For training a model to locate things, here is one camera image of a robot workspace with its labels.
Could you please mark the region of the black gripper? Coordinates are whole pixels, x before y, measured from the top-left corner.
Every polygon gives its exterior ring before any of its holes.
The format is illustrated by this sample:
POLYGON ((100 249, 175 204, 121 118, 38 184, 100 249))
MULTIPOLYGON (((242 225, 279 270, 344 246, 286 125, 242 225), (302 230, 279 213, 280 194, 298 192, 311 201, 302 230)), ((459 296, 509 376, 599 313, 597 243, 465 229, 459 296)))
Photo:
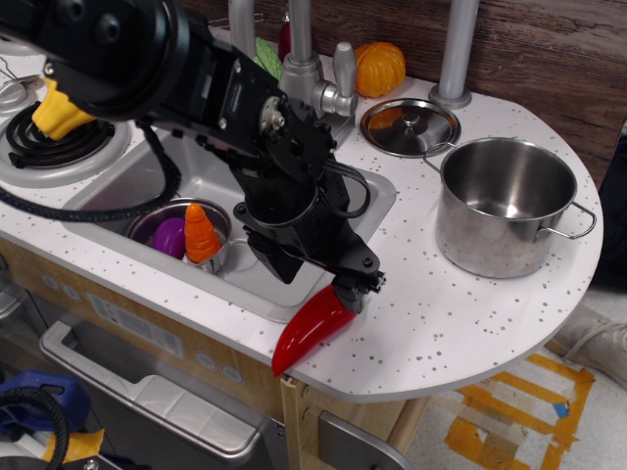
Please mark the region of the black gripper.
POLYGON ((333 292, 344 309, 361 313, 364 294, 384 282, 376 254, 349 223, 368 209, 365 178, 335 161, 308 183, 278 171, 235 167, 232 173, 244 191, 233 213, 265 267, 289 284, 304 262, 314 264, 335 275, 333 292))

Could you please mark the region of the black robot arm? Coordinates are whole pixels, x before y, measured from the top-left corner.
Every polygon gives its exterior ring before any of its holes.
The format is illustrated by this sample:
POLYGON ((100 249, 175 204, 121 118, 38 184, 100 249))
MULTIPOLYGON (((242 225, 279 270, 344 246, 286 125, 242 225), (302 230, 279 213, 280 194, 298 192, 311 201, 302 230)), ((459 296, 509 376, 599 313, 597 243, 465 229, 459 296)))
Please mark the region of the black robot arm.
POLYGON ((162 207, 181 181, 156 129, 188 136, 227 163, 244 193, 235 208, 256 257, 290 282, 304 262, 334 276, 352 312, 384 281, 375 253, 350 227, 345 179, 330 127, 235 47, 191 23, 176 1, 5 1, 1 32, 44 54, 48 75, 80 110, 133 121, 165 174, 163 192, 125 210, 66 211, 3 192, 45 218, 113 221, 162 207))

